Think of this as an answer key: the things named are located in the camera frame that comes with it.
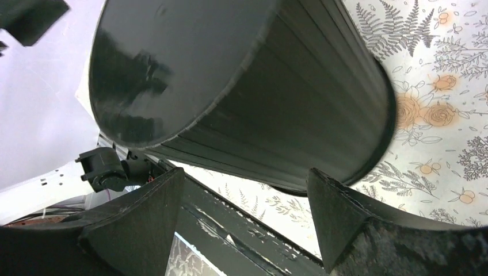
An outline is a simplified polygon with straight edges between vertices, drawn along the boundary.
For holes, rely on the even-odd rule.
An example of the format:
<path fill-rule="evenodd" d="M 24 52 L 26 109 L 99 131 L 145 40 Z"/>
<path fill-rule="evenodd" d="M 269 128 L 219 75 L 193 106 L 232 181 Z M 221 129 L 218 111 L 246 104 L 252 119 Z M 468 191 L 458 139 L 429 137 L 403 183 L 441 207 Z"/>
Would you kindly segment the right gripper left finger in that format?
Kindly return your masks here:
<path fill-rule="evenodd" d="M 164 275 L 184 182 L 177 167 L 58 223 L 1 228 L 1 274 Z"/>

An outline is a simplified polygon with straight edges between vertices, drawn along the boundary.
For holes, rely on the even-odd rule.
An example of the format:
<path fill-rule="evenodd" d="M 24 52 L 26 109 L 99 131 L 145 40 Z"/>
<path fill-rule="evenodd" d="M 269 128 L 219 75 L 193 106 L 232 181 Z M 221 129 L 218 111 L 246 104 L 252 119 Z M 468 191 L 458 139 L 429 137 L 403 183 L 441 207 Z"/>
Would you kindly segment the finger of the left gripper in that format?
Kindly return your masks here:
<path fill-rule="evenodd" d="M 30 47 L 69 9 L 64 0 L 1 0 L 1 29 Z"/>

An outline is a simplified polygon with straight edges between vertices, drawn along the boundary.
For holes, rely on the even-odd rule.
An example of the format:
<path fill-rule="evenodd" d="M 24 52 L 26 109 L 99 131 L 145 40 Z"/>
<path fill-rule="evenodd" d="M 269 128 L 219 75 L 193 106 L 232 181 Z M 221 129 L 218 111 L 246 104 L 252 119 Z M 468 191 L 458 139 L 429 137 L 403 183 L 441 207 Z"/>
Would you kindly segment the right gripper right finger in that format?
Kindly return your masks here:
<path fill-rule="evenodd" d="M 404 212 L 316 168 L 307 194 L 330 275 L 486 275 L 487 228 Z"/>

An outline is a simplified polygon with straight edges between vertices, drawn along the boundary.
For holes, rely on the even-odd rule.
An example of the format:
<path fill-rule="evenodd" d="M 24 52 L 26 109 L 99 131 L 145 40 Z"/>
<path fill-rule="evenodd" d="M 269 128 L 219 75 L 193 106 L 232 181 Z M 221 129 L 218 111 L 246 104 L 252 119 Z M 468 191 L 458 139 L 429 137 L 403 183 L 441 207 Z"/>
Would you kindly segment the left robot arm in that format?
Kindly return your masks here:
<path fill-rule="evenodd" d="M 104 1 L 69 1 L 31 47 L 1 32 L 1 224 L 93 192 L 79 154 L 97 146 L 88 72 Z"/>

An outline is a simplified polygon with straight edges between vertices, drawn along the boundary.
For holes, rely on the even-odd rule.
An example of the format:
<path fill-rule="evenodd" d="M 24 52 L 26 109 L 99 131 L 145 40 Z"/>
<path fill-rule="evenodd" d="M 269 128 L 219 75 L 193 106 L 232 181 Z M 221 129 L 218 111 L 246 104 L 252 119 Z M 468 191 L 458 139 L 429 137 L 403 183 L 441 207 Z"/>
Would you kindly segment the black round waste bin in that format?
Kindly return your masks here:
<path fill-rule="evenodd" d="M 397 104 L 341 1 L 106 1 L 89 68 L 109 139 L 304 195 L 386 153 Z"/>

